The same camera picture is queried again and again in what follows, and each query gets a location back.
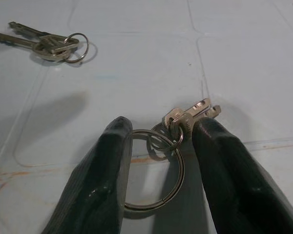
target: key teeth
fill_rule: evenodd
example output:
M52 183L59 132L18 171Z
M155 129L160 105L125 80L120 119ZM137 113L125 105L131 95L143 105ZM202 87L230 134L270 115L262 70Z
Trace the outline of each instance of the key teeth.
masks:
M220 105L213 106L213 109L214 109L218 114L221 113L221 107L220 107Z
M15 26L16 26L16 22L14 22L14 21L9 22L9 26L10 26L11 28L15 27Z

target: bunch of keys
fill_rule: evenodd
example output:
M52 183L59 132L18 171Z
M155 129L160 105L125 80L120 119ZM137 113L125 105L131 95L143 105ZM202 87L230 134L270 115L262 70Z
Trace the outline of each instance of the bunch of keys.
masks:
M203 99L187 110L182 110L181 108L172 109L167 115L162 119L162 122L155 125L151 130L146 129L136 129L133 130L132 135L134 139L140 139L138 137L147 136L148 144L152 145L153 149L161 152L174 152L176 155L179 172L178 179L166 197L161 200L148 204L148 205L137 205L131 203L125 203L125 210L129 212L149 212L157 210L165 206L170 202L178 193L185 177L185 164L181 152L179 151L179 146L184 140L189 140L192 137L192 131L195 123L203 117L215 118L221 113L221 108L219 105L212 106L210 99ZM158 145L154 141L154 138L158 139L160 144Z
M41 32L15 22L10 22L9 26L15 32L24 34L27 37L37 38L39 41L35 42L0 33L0 42L31 49L35 55L42 59L57 62L64 60L68 63L75 63L84 59L88 53L89 41L88 38L82 33L74 33L68 37L65 37L47 32ZM86 39L86 50L79 58L69 60L72 50L79 46L79 40L72 38L76 35L81 35Z

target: metal ring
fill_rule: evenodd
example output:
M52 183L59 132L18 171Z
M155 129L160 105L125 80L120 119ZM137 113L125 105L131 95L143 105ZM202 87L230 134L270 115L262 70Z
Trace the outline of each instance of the metal ring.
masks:
M174 145L174 143L171 140L169 140L166 136L158 132L155 132L153 130L137 129L137 130L133 130L132 135L133 136L154 136L154 137L160 138L161 140L165 141L169 145ZM181 185L184 181L185 163L179 150L175 149L174 152L178 159L179 174L178 174L177 182L175 186L173 187L173 189L170 191L170 193L165 198L161 199L160 201L149 204L149 205L134 205L134 204L130 204L126 202L125 210L129 212L139 212L139 213L154 211L165 206L168 202L170 202L176 196L176 194L179 192Z
M73 34L69 35L67 38L65 38L65 40L63 41L63 43L66 44L69 39L71 39L73 36L76 36L76 35L83 36L86 39L86 43L87 43L86 51L84 52L83 55L81 55L79 58L77 58L75 60L68 60L68 58L66 58L65 59L65 62L68 62L68 63L79 62L79 61L83 60L86 57L86 55L88 54L89 40L88 40L88 38L86 37L85 34L82 34L82 33L73 33Z
M156 132L156 129L157 129L159 126L162 126L162 124L159 123L159 124L155 125L151 130ZM156 145L152 142L151 139L149 140L149 141L150 141L150 144L152 145L152 147L153 147L155 150L160 151L160 152L170 152L170 151L173 151L173 150L177 149L177 147L181 144L181 142L183 141L184 136L185 136L184 131L182 130L182 128L181 128L179 125L178 125L178 130L179 130L179 132L180 132L180 136L179 136L178 141L175 142L174 144L170 145L169 147L167 147L167 148L161 148L161 147L158 147L158 146L156 146Z

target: black rubber grip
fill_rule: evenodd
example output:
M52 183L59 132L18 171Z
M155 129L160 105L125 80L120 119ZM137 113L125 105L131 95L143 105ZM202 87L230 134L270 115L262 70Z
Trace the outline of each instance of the black rubber grip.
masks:
M293 234L293 207L236 136L203 118L192 142L218 234Z
M132 151L131 122L112 121L72 172L42 234L118 234Z

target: key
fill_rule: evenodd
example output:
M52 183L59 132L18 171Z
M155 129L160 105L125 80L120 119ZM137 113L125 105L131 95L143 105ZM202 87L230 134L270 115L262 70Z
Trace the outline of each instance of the key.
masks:
M45 49L52 54L62 52L65 50L70 50L78 47L79 40L71 38L67 43L62 43L66 37L51 34L48 32L41 32L36 29L30 28L20 23L10 22L9 26L16 32L22 33L24 35L38 38L41 43L45 46Z
M166 116L162 119L162 124L170 130L171 135L174 138L178 138L179 129L181 126L184 131L185 138L189 139L192 136L192 130L194 124L203 117L215 118L221 113L221 108L219 105L210 106L210 99L206 98L191 108L183 111L180 108L172 109Z
M67 59L71 53L70 50L65 50L57 54L51 54L45 50L44 45L40 42L25 40L2 33L0 33L0 42L31 49L38 57L50 61L61 61Z

